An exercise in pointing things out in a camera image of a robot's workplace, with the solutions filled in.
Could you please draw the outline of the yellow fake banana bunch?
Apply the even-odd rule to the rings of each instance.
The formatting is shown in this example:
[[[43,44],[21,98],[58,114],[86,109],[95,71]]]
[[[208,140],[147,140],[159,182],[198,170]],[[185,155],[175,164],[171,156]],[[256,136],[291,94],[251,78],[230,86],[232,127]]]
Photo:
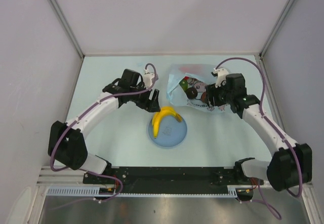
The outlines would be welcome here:
[[[164,106],[160,109],[159,112],[155,113],[152,118],[152,131],[153,131],[153,137],[158,137],[159,127],[162,122],[162,120],[168,116],[172,116],[176,119],[177,122],[182,122],[182,117],[175,111],[175,109],[171,106]]]

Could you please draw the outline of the brown round fake fruit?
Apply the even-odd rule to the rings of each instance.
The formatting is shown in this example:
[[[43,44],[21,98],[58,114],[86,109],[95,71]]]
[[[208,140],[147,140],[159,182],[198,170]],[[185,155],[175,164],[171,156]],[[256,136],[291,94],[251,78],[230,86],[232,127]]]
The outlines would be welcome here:
[[[203,94],[201,95],[200,100],[201,100],[201,102],[203,102],[203,103],[208,103],[207,94],[206,94],[206,93],[203,93]]]

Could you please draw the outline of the light blue printed plastic bag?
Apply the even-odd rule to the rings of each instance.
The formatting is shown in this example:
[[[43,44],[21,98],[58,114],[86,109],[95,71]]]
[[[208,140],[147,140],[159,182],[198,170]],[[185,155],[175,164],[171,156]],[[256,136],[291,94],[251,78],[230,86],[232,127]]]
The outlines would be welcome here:
[[[188,106],[205,113],[218,114],[225,112],[226,105],[210,106],[201,102],[200,98],[206,93],[207,85],[215,82],[212,76],[214,66],[210,64],[173,64],[169,71],[167,83],[167,99],[174,106]],[[189,79],[188,88],[194,87],[198,91],[196,99],[188,99],[185,91],[180,87],[179,82],[187,76]]]

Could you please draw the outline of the tan fake walnut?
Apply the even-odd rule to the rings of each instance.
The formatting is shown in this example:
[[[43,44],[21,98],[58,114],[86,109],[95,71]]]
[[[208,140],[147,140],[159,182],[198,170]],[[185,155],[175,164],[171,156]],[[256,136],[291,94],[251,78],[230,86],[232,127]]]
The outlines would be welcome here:
[[[196,99],[198,96],[198,91],[194,87],[188,88],[185,93],[188,99]]]

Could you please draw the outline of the green yellow fake citrus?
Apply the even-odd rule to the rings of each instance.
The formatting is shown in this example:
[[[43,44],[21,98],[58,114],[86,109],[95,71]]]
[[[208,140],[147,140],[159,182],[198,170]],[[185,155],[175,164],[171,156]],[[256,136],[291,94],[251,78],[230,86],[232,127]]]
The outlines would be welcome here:
[[[179,82],[179,85],[184,91],[186,91],[188,89],[188,82],[186,80],[181,80]]]

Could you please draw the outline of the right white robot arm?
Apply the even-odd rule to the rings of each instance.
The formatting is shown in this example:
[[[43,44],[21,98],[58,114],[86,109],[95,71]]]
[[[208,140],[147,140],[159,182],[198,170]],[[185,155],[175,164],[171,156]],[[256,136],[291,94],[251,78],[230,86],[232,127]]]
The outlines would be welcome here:
[[[312,150],[306,143],[298,144],[262,109],[255,95],[247,94],[241,73],[225,69],[212,72],[214,84],[207,85],[208,105],[230,106],[233,113],[249,124],[265,143],[271,160],[246,158],[235,162],[234,180],[247,183],[252,177],[268,181],[276,191],[302,186],[312,180]]]

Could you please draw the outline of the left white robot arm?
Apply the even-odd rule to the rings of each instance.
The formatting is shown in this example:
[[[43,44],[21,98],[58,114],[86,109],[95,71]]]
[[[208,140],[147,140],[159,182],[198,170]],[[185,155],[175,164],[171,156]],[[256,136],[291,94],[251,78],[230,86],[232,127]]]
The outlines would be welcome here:
[[[83,170],[94,174],[100,183],[109,182],[112,171],[108,161],[88,152],[86,137],[108,114],[128,102],[149,113],[159,112],[159,90],[153,87],[157,80],[155,70],[149,72],[145,68],[144,74],[140,74],[125,69],[122,76],[105,86],[96,101],[82,113],[64,123],[54,122],[48,146],[51,170]],[[55,161],[64,166],[56,168]]]

